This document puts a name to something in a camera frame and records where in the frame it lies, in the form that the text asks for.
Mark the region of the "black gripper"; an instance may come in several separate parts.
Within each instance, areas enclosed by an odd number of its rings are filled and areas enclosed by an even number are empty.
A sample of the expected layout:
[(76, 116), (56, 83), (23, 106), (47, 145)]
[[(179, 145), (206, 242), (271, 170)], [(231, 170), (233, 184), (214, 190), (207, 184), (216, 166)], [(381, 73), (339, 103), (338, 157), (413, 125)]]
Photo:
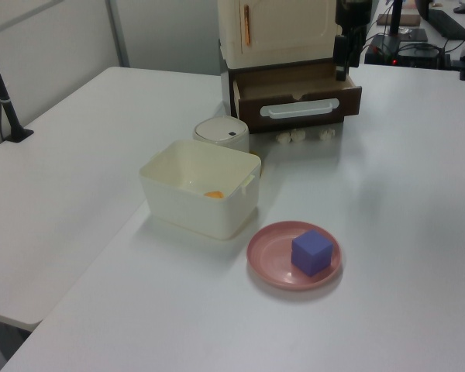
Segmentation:
[[(366, 25), (370, 22), (372, 10), (371, 0), (337, 0), (335, 22), (342, 28), (353, 28), (349, 37), (348, 66), (358, 67), (360, 55), (367, 36)], [(348, 39), (344, 35), (337, 35), (333, 47), (333, 63), (336, 67), (336, 80), (346, 80), (346, 55)]]

